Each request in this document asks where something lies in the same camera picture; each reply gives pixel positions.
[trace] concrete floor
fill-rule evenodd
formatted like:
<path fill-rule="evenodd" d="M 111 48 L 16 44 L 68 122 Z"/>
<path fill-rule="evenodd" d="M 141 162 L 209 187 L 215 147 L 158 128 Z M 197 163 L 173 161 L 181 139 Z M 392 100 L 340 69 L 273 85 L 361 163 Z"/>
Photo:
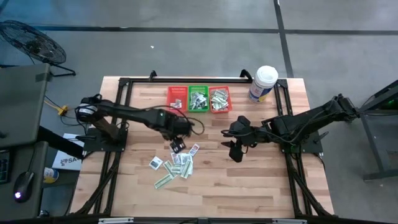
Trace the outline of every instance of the concrete floor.
<path fill-rule="evenodd" d="M 286 29 L 398 29 L 397 1 L 279 2 Z M 278 28 L 272 0 L 12 0 L 0 10 L 0 21 L 6 19 L 65 26 Z M 49 83 L 47 96 L 60 105 L 75 106 L 82 97 L 97 93 L 105 75 L 148 76 L 156 70 L 159 75 L 236 77 L 243 68 L 254 73 L 261 65 L 274 66 L 281 77 L 287 75 L 279 34 L 45 33 L 67 52 L 63 65 L 78 72 L 76 77 Z M 294 77 L 305 79 L 312 107 L 339 93 L 361 106 L 398 78 L 396 35 L 287 35 L 287 45 Z M 0 63 L 31 64 L 5 42 L 0 42 L 0 52 Z M 63 126 L 46 106 L 42 125 L 58 134 L 82 134 L 80 128 Z M 377 171 L 377 166 L 361 122 L 333 123 L 321 131 L 330 132 L 322 143 L 335 213 L 398 222 L 398 178 L 362 180 L 364 174 Z M 52 215 L 63 215 L 72 188 L 46 189 L 42 206 Z"/>

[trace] green plastic bin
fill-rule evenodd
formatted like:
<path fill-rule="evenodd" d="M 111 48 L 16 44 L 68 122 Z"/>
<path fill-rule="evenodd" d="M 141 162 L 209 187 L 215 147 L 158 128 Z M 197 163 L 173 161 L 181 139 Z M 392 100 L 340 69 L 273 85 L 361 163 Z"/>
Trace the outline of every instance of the green plastic bin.
<path fill-rule="evenodd" d="M 207 98 L 207 106 L 203 109 L 197 110 L 191 110 L 190 105 L 191 105 L 191 93 L 204 93 L 205 97 Z M 202 112 L 207 112 L 209 110 L 210 104 L 209 104 L 209 87 L 208 86 L 189 86 L 188 87 L 188 111 L 189 112 L 194 112 L 194 113 L 202 113 Z"/>

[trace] wooden table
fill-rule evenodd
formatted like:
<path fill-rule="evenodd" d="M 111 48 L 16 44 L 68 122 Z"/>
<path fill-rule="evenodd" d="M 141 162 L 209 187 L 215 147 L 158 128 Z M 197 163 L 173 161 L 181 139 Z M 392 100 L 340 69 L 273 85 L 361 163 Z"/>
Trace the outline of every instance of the wooden table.
<path fill-rule="evenodd" d="M 113 101 L 116 99 L 119 78 L 104 77 L 101 87 L 104 99 Z M 287 81 L 294 114 L 309 110 L 304 80 L 290 78 Z M 166 104 L 169 85 L 176 84 L 134 84 L 130 106 L 146 108 Z M 269 94 L 265 102 L 255 104 L 248 99 L 248 84 L 229 84 L 229 90 L 233 105 L 231 112 L 188 114 L 200 119 L 206 127 L 205 133 L 201 136 L 193 135 L 185 140 L 188 148 L 194 143 L 200 145 L 200 150 L 194 157 L 193 175 L 187 180 L 176 177 L 160 190 L 154 188 L 154 183 L 166 175 L 167 171 L 164 167 L 154 171 L 148 165 L 154 156 L 172 162 L 169 142 L 164 141 L 158 132 L 150 130 L 143 124 L 130 122 L 127 146 L 122 153 L 119 166 L 112 216 L 240 218 L 294 216 L 286 163 L 277 144 L 259 144 L 255 148 L 250 148 L 240 163 L 232 161 L 228 156 L 229 149 L 221 145 L 222 141 L 230 139 L 224 138 L 220 130 L 228 129 L 239 115 L 245 115 L 253 126 L 260 126 L 262 120 L 277 116 L 274 92 Z M 71 212 L 81 208 L 97 187 L 103 157 L 104 153 L 96 152 L 83 161 Z M 325 172 L 319 158 L 304 154 L 303 164 L 308 188 L 325 209 L 333 213 Z M 107 191 L 106 189 L 102 207 L 106 203 Z M 304 211 L 300 190 L 298 196 L 300 208 Z"/>

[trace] computer mouse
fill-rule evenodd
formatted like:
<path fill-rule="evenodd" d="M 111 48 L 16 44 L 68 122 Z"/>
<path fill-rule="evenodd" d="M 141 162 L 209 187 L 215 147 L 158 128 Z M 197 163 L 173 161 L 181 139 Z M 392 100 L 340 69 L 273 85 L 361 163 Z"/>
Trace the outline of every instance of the computer mouse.
<path fill-rule="evenodd" d="M 17 177 L 14 183 L 14 199 L 16 202 L 26 202 L 32 194 L 32 183 L 34 173 L 26 171 Z"/>

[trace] red plastic bin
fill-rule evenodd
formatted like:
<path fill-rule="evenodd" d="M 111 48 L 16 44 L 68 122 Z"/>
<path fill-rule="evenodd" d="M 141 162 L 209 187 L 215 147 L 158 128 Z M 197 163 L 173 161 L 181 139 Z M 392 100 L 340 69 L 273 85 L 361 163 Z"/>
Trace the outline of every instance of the red plastic bin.
<path fill-rule="evenodd" d="M 167 105 L 170 106 L 171 103 L 175 103 L 176 99 L 181 100 L 182 107 L 179 109 L 181 112 L 187 111 L 187 101 L 188 101 L 188 87 L 187 86 L 169 86 L 167 88 Z M 169 111 L 180 115 L 180 113 L 173 109 L 169 108 Z"/>
<path fill-rule="evenodd" d="M 216 90 L 226 90 L 226 92 L 228 93 L 228 107 L 227 110 L 221 110 L 221 111 L 217 111 L 217 110 L 213 110 L 213 106 L 211 105 L 211 95 L 213 93 L 213 91 Z M 229 93 L 229 88 L 228 86 L 209 86 L 209 102 L 210 102 L 210 110 L 212 113 L 228 113 L 232 110 L 232 103 L 231 103 L 231 94 Z"/>

